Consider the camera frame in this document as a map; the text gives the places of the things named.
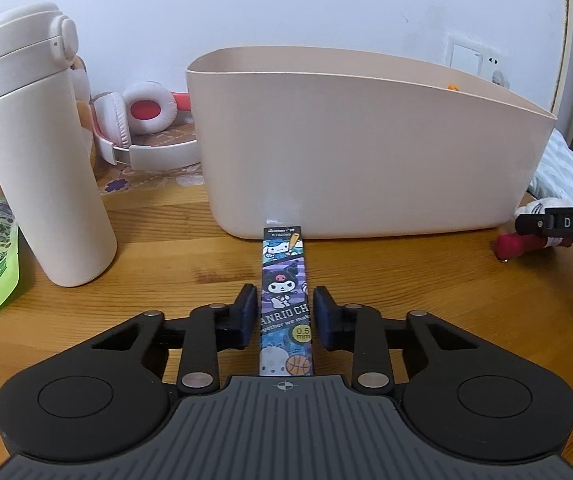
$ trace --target beige plastic basket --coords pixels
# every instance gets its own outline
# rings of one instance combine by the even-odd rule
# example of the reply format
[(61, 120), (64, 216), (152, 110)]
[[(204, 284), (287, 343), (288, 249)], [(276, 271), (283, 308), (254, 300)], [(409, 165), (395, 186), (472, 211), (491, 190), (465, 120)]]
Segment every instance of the beige plastic basket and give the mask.
[(242, 238), (279, 224), (309, 238), (496, 226), (555, 123), (475, 76), (369, 52), (227, 48), (186, 78), (213, 214)]

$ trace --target crosshair marking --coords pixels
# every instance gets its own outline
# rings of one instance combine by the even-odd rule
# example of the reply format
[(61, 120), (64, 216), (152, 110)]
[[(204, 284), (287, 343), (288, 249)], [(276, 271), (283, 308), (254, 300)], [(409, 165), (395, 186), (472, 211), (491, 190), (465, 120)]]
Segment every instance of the crosshair marking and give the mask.
[(295, 386), (294, 383), (290, 383), (289, 381), (282, 381), (281, 383), (278, 384), (274, 384), (274, 386), (278, 389), (278, 390), (282, 390), (283, 392), (287, 392), (289, 391), (291, 388), (293, 388)]

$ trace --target white wall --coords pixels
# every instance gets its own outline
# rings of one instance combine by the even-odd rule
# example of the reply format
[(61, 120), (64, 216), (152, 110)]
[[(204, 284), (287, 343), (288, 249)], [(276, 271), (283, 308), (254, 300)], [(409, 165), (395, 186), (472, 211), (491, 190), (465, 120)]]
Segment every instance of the white wall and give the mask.
[[(0, 0), (0, 10), (38, 0)], [(444, 63), (449, 34), (498, 50), (511, 90), (550, 108), (566, 0), (51, 0), (78, 24), (95, 91), (139, 80), (186, 88), (184, 70), (238, 44), (375, 50)]]

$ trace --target black circular pad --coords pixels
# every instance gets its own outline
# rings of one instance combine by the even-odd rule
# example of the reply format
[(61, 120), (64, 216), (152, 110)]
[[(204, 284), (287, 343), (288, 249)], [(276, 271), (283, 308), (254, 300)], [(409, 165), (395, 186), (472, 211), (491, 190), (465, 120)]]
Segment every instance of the black circular pad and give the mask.
[(533, 400), (524, 384), (493, 375), (466, 380), (457, 389), (457, 398), (467, 410), (491, 418), (519, 415)]
[(560, 377), (492, 345), (441, 350), (428, 361), (402, 400), (426, 440), (480, 462), (561, 452), (573, 429), (573, 391)]
[(9, 452), (86, 462), (136, 446), (169, 410), (164, 385), (124, 352), (63, 352), (0, 389), (0, 434)]
[(72, 376), (48, 383), (38, 395), (40, 406), (51, 415), (78, 418), (98, 413), (113, 398), (113, 388), (102, 379)]

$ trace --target white headphones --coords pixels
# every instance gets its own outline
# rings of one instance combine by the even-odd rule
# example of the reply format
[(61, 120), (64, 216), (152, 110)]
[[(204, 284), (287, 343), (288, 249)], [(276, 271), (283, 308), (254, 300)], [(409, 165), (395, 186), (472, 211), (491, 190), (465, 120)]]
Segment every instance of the white headphones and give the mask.
[(96, 146), (110, 164), (122, 162), (134, 170), (166, 171), (200, 162), (197, 140), (167, 146), (140, 146), (131, 141), (133, 135), (165, 130), (178, 111), (189, 111), (188, 94), (173, 93), (159, 83), (147, 81), (130, 86), (122, 95), (112, 92), (100, 96), (92, 108)]

